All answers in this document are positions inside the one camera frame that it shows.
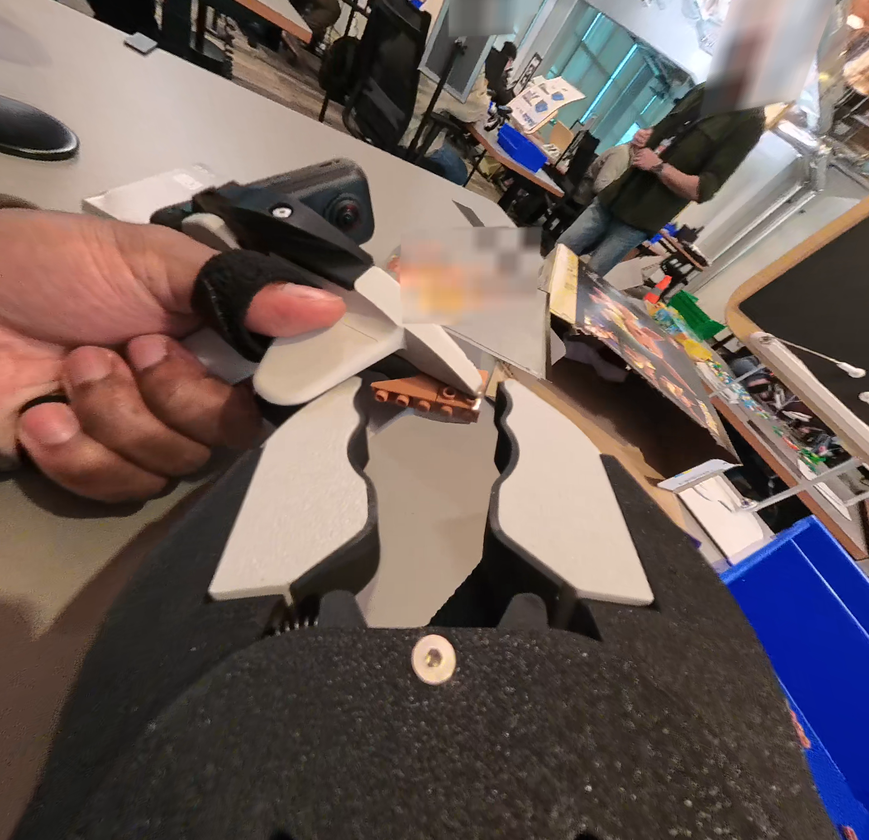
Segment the black rounded object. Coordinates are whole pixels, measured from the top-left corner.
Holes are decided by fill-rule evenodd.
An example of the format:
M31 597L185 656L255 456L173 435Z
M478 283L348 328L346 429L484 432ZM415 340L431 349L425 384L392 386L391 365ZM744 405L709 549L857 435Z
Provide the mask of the black rounded object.
M1 96L1 153L33 161L67 161L79 151L77 135L30 104Z

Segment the black board with wooden edge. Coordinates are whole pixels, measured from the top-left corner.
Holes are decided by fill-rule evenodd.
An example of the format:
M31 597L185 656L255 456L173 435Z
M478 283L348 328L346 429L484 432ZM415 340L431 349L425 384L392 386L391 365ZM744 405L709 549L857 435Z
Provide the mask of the black board with wooden edge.
M868 200L744 282L726 304L737 339L868 463Z

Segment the stack of blue bins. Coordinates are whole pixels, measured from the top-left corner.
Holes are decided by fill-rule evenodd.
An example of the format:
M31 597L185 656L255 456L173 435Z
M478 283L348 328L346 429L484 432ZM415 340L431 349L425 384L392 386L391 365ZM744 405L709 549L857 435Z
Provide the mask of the stack of blue bins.
M507 156L531 172L539 171L549 161L539 146L510 124L498 129L497 143Z

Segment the printed cardboard box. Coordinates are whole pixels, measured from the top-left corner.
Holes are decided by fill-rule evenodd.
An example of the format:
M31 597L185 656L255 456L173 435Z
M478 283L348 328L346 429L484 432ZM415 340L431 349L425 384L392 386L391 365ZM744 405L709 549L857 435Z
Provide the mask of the printed cardboard box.
M544 262L542 281L552 318L571 334L606 346L625 365L707 430L716 443L732 446L711 402L712 386L701 363L685 349L685 337L662 328L635 301L591 273L571 250L558 246Z

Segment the black office chair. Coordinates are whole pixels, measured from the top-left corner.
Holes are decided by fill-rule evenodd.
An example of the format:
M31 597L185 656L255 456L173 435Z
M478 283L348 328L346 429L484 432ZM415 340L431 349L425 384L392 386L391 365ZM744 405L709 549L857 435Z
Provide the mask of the black office chair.
M374 0L362 37L339 38L323 56L320 121L335 102L351 136L402 157L430 24L429 13L409 0Z

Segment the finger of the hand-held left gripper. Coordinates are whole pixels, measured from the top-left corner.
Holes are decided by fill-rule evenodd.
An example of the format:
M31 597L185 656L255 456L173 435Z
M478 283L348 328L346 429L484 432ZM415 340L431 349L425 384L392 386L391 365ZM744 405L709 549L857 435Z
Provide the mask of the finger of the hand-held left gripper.
M361 275L356 293L397 325L398 356L456 391L471 396L482 393L480 370L442 326L404 321L400 285L386 270L371 268Z
M255 370L255 392L278 406L308 403L405 348L411 328L348 311L331 327L277 338Z

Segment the person's left hand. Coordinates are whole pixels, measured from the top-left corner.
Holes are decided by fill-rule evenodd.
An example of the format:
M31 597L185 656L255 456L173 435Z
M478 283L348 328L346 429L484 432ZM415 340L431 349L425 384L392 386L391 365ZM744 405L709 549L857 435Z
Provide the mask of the person's left hand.
M263 437L247 387L180 339L215 251L169 228L34 209L1 214L2 467L106 503L154 498L217 448Z

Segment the blue plastic bin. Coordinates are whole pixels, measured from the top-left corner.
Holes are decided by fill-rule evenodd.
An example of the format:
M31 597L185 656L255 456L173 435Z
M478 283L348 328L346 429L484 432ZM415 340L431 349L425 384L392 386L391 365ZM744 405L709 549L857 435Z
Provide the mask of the blue plastic bin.
M815 517L721 573L754 628L838 838L868 837L868 580Z

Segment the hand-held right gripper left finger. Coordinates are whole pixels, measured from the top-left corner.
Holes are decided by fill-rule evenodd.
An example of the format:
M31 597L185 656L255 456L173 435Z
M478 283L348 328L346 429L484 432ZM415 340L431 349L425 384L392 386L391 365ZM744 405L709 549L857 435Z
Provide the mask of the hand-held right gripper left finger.
M367 590L381 561L362 379L301 408L271 434L209 586L212 600L292 604Z

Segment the brown wedge plate brick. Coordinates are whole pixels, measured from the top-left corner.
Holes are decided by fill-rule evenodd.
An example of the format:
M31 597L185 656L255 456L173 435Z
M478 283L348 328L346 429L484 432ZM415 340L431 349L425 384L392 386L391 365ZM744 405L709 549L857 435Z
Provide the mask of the brown wedge plate brick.
M482 398L466 394L428 375L415 375L370 384L375 401L411 409L419 414L451 422L476 422Z

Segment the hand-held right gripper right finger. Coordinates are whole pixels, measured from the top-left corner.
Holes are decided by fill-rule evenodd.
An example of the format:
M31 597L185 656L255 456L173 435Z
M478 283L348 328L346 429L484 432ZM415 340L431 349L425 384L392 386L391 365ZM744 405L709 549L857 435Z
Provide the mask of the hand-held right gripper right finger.
M497 388L494 536L580 598L648 607L654 594L602 453L517 380Z

